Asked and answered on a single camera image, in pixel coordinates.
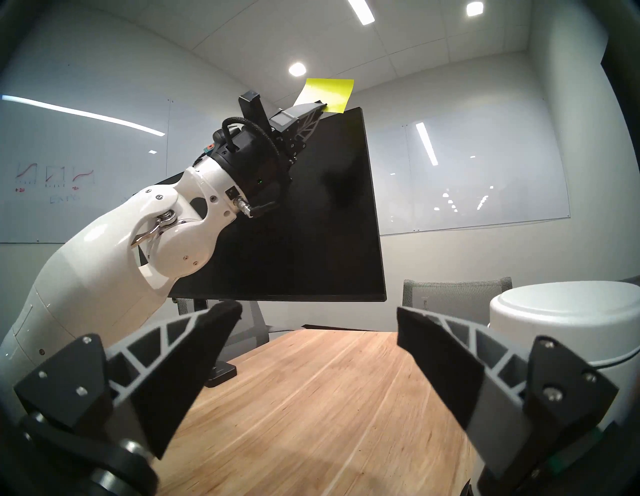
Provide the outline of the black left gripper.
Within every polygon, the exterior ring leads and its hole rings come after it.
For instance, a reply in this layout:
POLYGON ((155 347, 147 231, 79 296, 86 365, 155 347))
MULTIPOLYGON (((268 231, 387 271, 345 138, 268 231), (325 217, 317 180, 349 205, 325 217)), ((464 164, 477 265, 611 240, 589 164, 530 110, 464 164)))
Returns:
POLYGON ((270 126, 284 133, 284 154, 257 124, 223 124, 214 131, 207 155, 235 184, 225 191, 228 199, 281 201, 290 182, 285 165, 297 161, 326 107, 323 102, 297 104, 269 118, 270 126))

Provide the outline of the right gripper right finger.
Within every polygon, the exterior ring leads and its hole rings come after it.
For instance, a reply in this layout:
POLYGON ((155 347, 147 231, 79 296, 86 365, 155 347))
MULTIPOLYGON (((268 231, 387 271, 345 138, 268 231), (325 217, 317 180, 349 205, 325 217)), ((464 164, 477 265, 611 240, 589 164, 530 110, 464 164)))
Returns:
POLYGON ((448 315, 397 308, 397 344, 465 431, 479 468, 462 493, 590 493, 618 388, 548 335, 530 351, 448 315))

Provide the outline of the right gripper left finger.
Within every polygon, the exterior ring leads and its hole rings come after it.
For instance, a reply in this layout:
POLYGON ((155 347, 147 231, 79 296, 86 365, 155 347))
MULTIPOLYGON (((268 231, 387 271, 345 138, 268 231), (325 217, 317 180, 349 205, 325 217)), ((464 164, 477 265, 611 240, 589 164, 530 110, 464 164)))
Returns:
POLYGON ((39 413, 84 439, 132 440, 161 459, 242 312, 238 301, 223 300, 107 349, 96 333, 82 335, 15 383, 22 416, 39 413))

